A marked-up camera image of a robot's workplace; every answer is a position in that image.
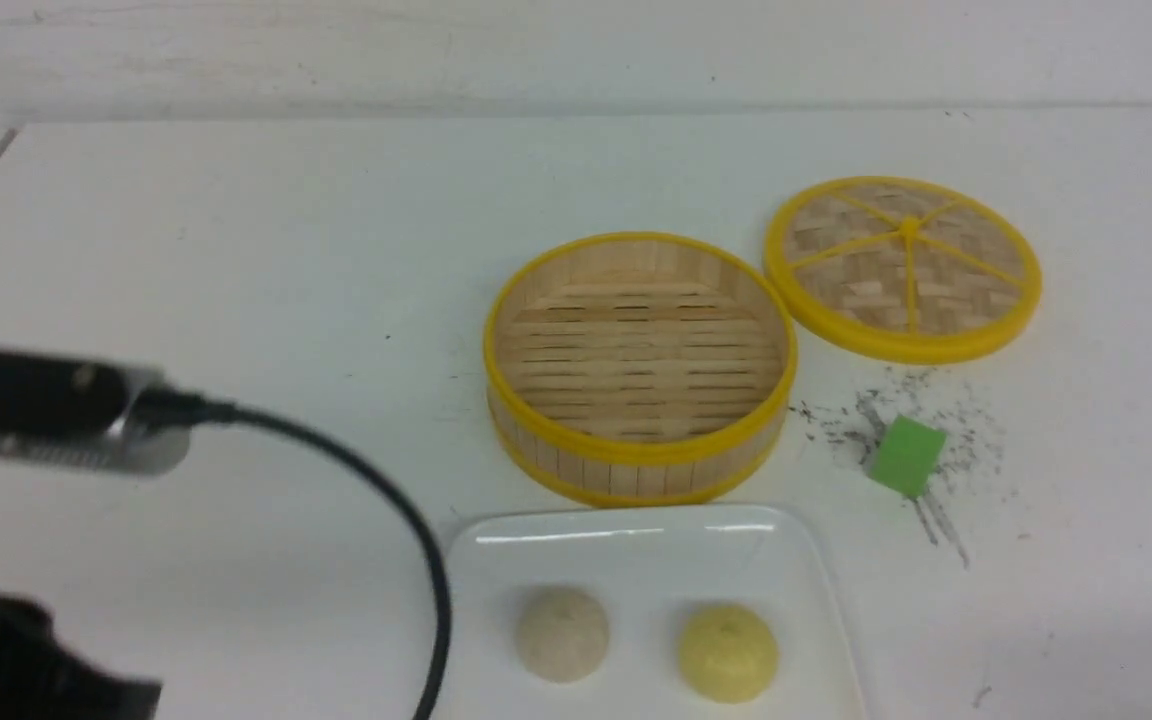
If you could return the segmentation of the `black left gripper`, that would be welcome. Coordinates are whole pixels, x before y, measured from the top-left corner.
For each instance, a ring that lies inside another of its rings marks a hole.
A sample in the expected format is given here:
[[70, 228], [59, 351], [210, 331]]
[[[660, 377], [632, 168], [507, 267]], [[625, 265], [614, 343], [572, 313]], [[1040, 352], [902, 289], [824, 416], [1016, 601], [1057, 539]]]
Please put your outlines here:
[[152, 719], [161, 692], [65, 647], [38, 602], [0, 594], [0, 719]]

